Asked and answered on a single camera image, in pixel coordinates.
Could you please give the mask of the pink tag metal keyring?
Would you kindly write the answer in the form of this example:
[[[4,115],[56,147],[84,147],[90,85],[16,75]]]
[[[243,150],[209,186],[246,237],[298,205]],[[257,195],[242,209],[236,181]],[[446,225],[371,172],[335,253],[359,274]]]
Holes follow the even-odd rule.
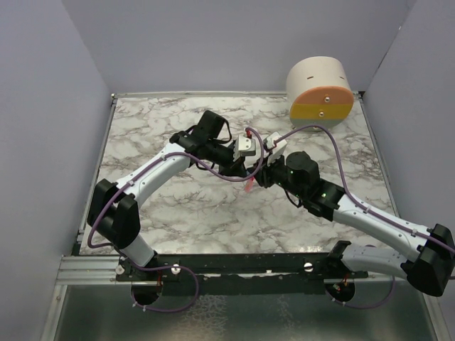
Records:
[[[249,193],[252,190],[254,184],[255,184],[255,178],[251,177],[249,180],[246,181],[245,186],[244,186],[244,191],[246,193]]]

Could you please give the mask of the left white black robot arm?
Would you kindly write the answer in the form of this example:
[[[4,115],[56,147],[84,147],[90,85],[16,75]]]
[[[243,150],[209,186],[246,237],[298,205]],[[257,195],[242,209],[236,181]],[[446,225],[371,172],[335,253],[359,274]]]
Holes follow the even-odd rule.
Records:
[[[222,116],[205,111],[196,125],[172,135],[169,142],[150,161],[129,175],[110,182],[101,180],[95,186],[87,222],[118,251],[133,261],[132,271],[141,280],[156,274],[156,252],[140,235],[139,209],[165,182],[193,164],[208,161],[217,165],[226,178],[247,175],[245,156],[256,152],[250,132],[219,139],[228,126]]]

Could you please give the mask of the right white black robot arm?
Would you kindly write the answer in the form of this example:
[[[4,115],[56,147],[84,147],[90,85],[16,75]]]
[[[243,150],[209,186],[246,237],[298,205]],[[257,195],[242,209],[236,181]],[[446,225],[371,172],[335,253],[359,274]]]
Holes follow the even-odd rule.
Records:
[[[339,242],[340,254],[326,261],[333,277],[373,272],[403,278],[430,296],[444,293],[454,270],[454,240],[447,227],[415,224],[363,202],[322,179],[318,164],[303,151],[264,163],[255,179],[263,188],[278,185],[312,215],[353,227],[387,245],[381,249]]]

